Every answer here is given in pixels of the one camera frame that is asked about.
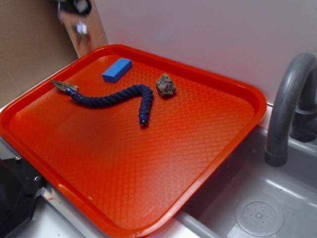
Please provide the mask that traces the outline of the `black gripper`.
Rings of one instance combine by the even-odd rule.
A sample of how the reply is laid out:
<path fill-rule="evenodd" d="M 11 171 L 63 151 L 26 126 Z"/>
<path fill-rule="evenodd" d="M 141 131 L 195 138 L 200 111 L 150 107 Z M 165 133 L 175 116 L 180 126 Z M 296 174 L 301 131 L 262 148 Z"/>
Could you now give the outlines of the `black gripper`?
<path fill-rule="evenodd" d="M 52 0 L 58 10 L 77 15 L 88 15 L 92 10 L 89 0 Z"/>

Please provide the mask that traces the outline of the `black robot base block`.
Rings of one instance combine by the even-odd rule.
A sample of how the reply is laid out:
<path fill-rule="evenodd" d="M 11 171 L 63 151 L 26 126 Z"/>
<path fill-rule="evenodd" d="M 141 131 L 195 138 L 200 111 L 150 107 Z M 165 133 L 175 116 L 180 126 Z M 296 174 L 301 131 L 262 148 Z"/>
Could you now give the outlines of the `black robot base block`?
<path fill-rule="evenodd" d="M 23 157 L 0 161 L 0 236 L 10 238 L 32 221 L 44 178 Z"/>

